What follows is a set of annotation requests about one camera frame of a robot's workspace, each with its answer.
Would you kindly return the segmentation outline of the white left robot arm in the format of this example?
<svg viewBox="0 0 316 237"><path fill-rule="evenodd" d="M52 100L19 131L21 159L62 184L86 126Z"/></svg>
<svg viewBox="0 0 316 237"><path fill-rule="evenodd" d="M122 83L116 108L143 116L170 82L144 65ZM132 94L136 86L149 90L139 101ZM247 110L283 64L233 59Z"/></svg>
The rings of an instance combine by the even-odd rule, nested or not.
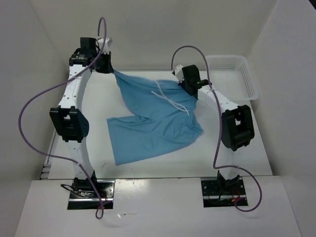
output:
<svg viewBox="0 0 316 237"><path fill-rule="evenodd" d="M69 58L69 82L56 108L49 115L56 132L66 143L74 160L75 178L71 186L64 186L73 194L84 198L97 195L99 186L88 157L86 138L89 122L81 112L84 91L92 72L110 74L111 38L81 38L80 48Z"/></svg>

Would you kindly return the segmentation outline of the light blue shorts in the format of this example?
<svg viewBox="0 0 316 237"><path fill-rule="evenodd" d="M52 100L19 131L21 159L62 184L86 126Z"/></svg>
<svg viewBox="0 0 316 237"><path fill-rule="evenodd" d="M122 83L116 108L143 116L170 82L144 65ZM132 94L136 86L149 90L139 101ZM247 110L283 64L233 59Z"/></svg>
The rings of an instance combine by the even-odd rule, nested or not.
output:
<svg viewBox="0 0 316 237"><path fill-rule="evenodd" d="M107 120L116 165L185 148L203 129L194 115L197 100L172 80L150 80L114 71L131 116Z"/></svg>

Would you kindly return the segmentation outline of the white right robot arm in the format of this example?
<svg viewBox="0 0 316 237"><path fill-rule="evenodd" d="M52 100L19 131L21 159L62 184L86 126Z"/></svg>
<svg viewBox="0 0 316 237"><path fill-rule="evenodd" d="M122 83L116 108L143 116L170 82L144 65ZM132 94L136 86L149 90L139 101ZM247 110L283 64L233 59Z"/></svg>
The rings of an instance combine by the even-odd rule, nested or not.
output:
<svg viewBox="0 0 316 237"><path fill-rule="evenodd" d="M218 92L202 80L196 65L178 65L172 72L189 95L204 102L208 107L219 112L220 148L226 157L217 157L213 166L217 171L217 190L228 194L238 183L238 167L246 146L254 138L254 126L251 109L248 105L240 106Z"/></svg>

